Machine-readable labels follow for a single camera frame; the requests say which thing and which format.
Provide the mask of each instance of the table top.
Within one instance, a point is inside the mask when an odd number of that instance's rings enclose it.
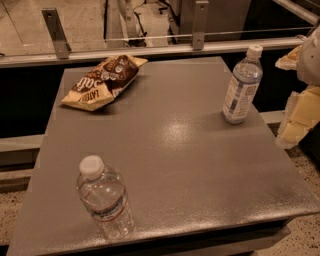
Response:
[[[229,229],[320,211],[320,202],[252,106],[229,125],[221,58],[150,62],[96,112],[60,101],[91,68],[65,70],[8,255],[74,252]],[[76,191],[98,154],[127,186],[134,232],[107,241]]]

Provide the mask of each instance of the plastic bottle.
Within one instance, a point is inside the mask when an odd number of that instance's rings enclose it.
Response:
[[[228,123],[242,123],[248,115],[263,75],[259,60],[262,50],[260,45],[250,46],[247,56],[233,69],[222,111]]]
[[[82,203],[107,239],[118,239],[133,230],[128,195],[119,172],[96,155],[80,162],[77,190]]]

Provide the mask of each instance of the bottle cap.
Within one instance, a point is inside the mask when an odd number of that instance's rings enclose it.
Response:
[[[250,59],[259,59],[262,54],[262,46],[261,45],[250,45],[247,51],[247,56]]]
[[[98,178],[104,169],[104,164],[99,156],[91,155],[82,159],[79,165],[80,173],[89,180]]]

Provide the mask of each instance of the bottle label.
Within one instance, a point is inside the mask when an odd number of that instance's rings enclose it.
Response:
[[[223,105],[224,115],[234,120],[245,118],[258,86],[259,82],[244,83],[232,76]]]
[[[128,196],[125,190],[123,195],[118,199],[118,201],[116,201],[110,207],[102,210],[91,209],[91,216],[98,221],[111,222],[121,215],[127,203]]]

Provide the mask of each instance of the glass railing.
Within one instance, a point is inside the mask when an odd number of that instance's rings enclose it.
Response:
[[[319,0],[0,0],[0,65],[215,53],[248,40],[291,47],[319,14]]]

